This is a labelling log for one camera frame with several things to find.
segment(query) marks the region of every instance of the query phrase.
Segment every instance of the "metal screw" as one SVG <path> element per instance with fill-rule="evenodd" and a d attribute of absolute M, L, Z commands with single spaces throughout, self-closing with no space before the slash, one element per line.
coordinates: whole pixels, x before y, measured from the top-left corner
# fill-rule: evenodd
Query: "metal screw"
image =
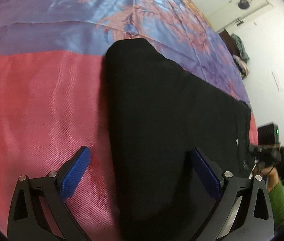
<path fill-rule="evenodd" d="M 262 177 L 260 175 L 255 175 L 255 179 L 258 180 L 258 181 L 261 181 Z"/>
<path fill-rule="evenodd" d="M 19 177 L 19 181 L 24 181 L 26 179 L 26 175 L 21 175 L 20 177 Z"/>
<path fill-rule="evenodd" d="M 53 170 L 53 171 L 51 171 L 50 173 L 48 173 L 48 176 L 50 177 L 50 178 L 53 178 L 53 177 L 55 177 L 57 175 L 57 172 L 55 171 L 55 170 Z"/>
<path fill-rule="evenodd" d="M 232 178 L 232 176 L 233 176 L 232 172 L 230 172 L 230 171 L 224 172 L 224 175 L 225 175 L 227 178 Z"/>

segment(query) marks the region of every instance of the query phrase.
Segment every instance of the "green sweater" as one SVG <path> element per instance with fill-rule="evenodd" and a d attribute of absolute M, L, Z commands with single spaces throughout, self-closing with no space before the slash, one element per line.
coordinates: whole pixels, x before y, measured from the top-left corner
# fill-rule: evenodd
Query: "green sweater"
<path fill-rule="evenodd" d="M 274 228 L 278 230 L 279 227 L 284 225 L 284 187 L 281 181 L 269 192 L 269 198 L 273 212 Z"/>

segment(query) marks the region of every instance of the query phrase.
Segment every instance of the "green cloth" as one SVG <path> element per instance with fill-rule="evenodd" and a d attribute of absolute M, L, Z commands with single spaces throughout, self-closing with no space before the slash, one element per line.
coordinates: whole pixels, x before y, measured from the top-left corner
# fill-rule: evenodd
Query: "green cloth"
<path fill-rule="evenodd" d="M 284 187 L 281 181 L 269 192 L 269 198 L 273 212 L 274 228 L 278 230 L 279 227 L 284 225 Z"/>
<path fill-rule="evenodd" d="M 236 35 L 236 34 L 231 34 L 232 39 L 235 41 L 236 46 L 238 47 L 239 51 L 240 51 L 240 58 L 242 61 L 244 61 L 245 63 L 248 63 L 248 61 L 250 60 L 248 54 L 246 53 L 246 49 L 244 48 L 243 42 L 241 40 L 241 38 Z"/>

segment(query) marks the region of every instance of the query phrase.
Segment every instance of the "folded clothing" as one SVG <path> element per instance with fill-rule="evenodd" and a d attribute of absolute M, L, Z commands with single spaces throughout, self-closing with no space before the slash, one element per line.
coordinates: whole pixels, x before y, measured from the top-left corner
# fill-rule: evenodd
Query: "folded clothing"
<path fill-rule="evenodd" d="M 188 151 L 248 177 L 250 108 L 158 53 L 145 39 L 105 57 L 109 136 L 124 241 L 190 240 L 212 210 Z"/>

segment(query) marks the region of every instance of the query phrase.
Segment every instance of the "person's arm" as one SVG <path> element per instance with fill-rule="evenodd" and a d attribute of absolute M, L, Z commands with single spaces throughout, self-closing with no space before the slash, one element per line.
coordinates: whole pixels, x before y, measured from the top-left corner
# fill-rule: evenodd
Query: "person's arm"
<path fill-rule="evenodd" d="M 264 168 L 261 171 L 261 175 L 269 176 L 267 191 L 273 212 L 274 227 L 277 230 L 284 225 L 284 187 L 279 179 L 276 168 Z"/>

